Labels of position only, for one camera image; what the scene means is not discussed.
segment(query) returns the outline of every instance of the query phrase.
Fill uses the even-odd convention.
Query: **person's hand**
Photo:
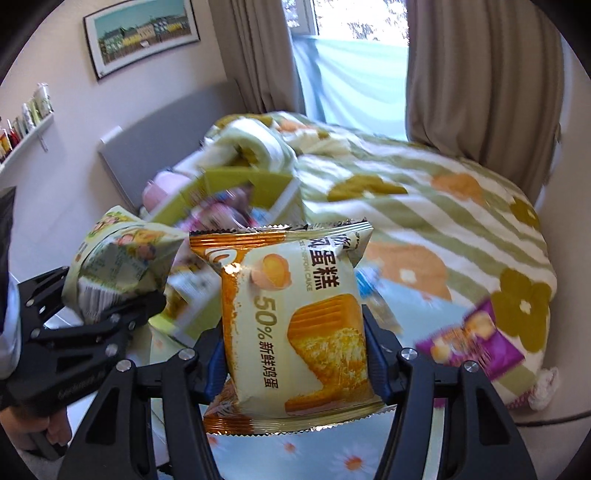
[[[52,445],[59,443],[61,446],[64,446],[71,439],[72,428],[70,427],[70,420],[68,420],[68,412],[64,408],[62,411],[54,413],[49,417],[47,440],[49,440],[49,443]]]
[[[33,450],[36,445],[28,437],[30,433],[47,430],[47,440],[54,445],[65,445],[72,438],[72,429],[66,410],[51,417],[34,417],[23,408],[10,407],[0,412],[0,423],[15,447],[21,450]]]

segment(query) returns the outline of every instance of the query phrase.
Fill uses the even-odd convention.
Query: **curtain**
[[[407,0],[407,135],[534,202],[562,105],[560,34],[530,0]]]
[[[300,80],[281,0],[209,0],[227,77],[251,113],[302,112]]]

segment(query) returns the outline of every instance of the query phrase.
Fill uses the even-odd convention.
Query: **striped blanket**
[[[525,361],[495,382],[506,403],[536,381],[556,276],[535,210],[510,181],[423,146],[274,113],[295,151],[310,222],[367,218],[367,256],[384,276],[470,309],[491,298],[497,327]],[[219,135],[214,128],[210,137]]]

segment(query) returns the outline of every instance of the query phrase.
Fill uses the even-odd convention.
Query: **painting of buildings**
[[[85,28],[98,78],[152,53],[199,40],[190,0],[130,0],[86,17]]]

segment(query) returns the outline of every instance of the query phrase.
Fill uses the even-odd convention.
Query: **wall shelf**
[[[53,123],[54,113],[50,113],[47,115],[39,125],[37,125],[33,130],[29,132],[29,134],[21,140],[21,142],[12,150],[12,153],[8,156],[8,158],[4,161],[3,164],[0,165],[0,175],[4,172],[6,167],[10,164],[15,163],[18,160],[18,157],[22,154],[27,147],[33,143],[35,140],[39,140],[41,142],[41,146],[43,147],[44,151],[47,151],[47,147],[45,142],[43,141],[43,132],[47,130],[47,128]]]

